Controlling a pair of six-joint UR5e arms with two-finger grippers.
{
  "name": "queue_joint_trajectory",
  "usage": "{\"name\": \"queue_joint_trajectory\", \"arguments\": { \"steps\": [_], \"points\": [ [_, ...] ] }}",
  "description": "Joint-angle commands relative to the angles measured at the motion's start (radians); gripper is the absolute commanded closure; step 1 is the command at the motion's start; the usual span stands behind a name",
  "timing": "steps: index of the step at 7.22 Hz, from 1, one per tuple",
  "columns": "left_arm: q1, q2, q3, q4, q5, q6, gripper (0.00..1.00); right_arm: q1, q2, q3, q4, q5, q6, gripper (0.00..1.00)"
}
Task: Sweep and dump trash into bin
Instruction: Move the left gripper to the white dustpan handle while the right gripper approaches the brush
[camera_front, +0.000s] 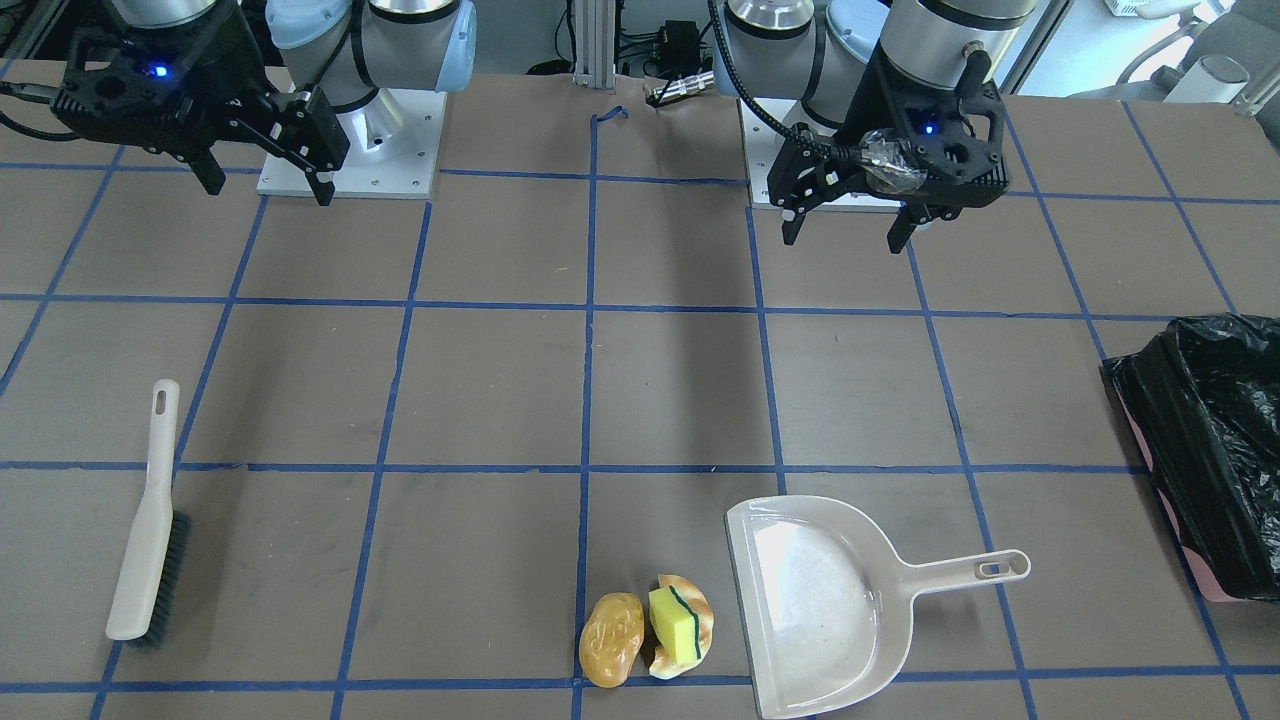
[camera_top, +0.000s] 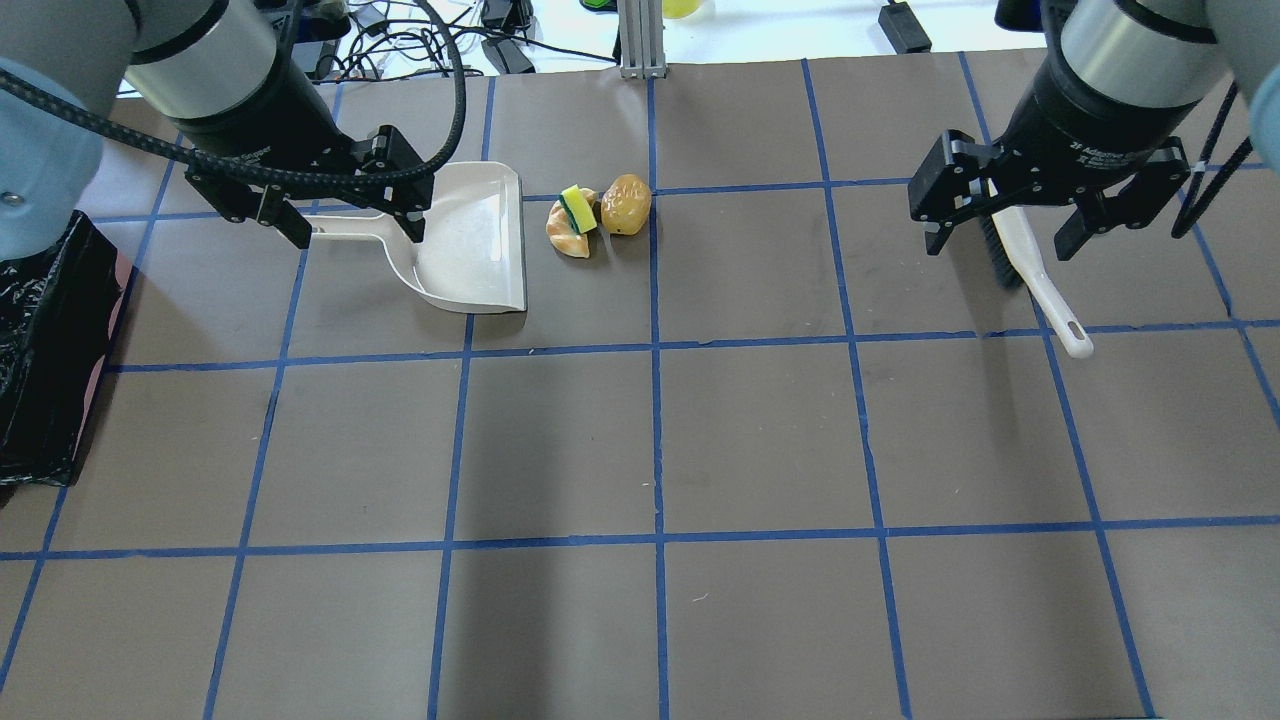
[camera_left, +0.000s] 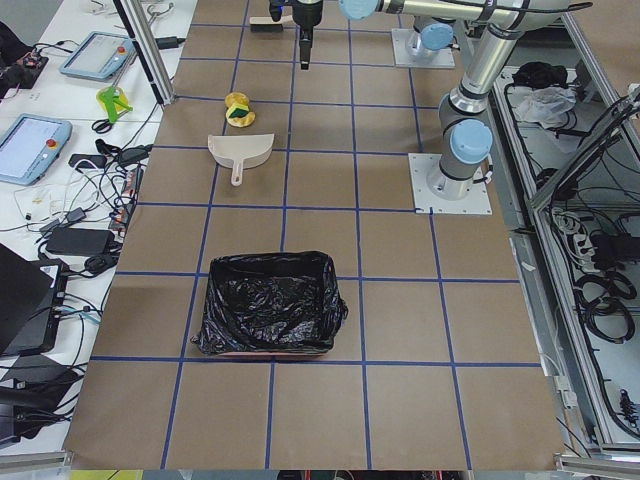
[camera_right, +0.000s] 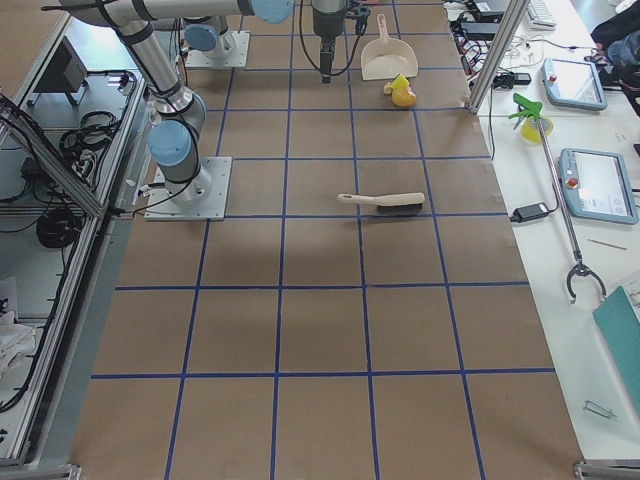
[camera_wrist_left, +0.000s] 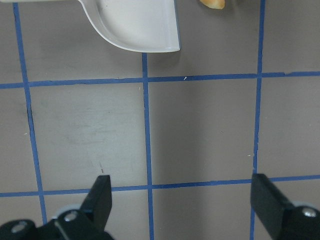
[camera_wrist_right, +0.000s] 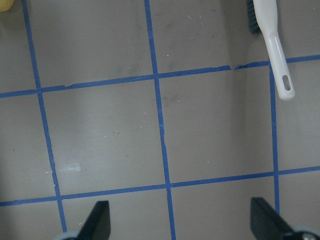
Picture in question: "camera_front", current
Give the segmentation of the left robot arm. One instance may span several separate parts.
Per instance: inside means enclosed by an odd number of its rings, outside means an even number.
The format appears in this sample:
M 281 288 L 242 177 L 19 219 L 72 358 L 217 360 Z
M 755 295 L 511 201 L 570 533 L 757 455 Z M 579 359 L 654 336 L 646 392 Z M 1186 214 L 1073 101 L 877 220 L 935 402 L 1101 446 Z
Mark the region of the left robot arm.
M 780 137 L 765 197 L 794 245 L 849 195 L 916 228 L 987 208 L 1010 186 L 995 70 L 1033 1 L 712 1 L 716 85 Z

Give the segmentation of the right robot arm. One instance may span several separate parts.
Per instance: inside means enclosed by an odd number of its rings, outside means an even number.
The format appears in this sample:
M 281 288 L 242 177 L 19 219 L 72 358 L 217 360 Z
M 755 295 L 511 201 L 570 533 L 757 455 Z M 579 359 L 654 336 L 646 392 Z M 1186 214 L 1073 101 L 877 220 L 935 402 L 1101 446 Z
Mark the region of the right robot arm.
M 115 1 L 116 23 L 72 37 L 61 82 L 13 86 L 73 135 L 168 155 L 210 195 L 218 143 L 268 155 L 259 191 L 333 199 L 430 197 L 445 99 L 468 86 L 471 1 L 269 1 L 278 88 L 238 1 Z

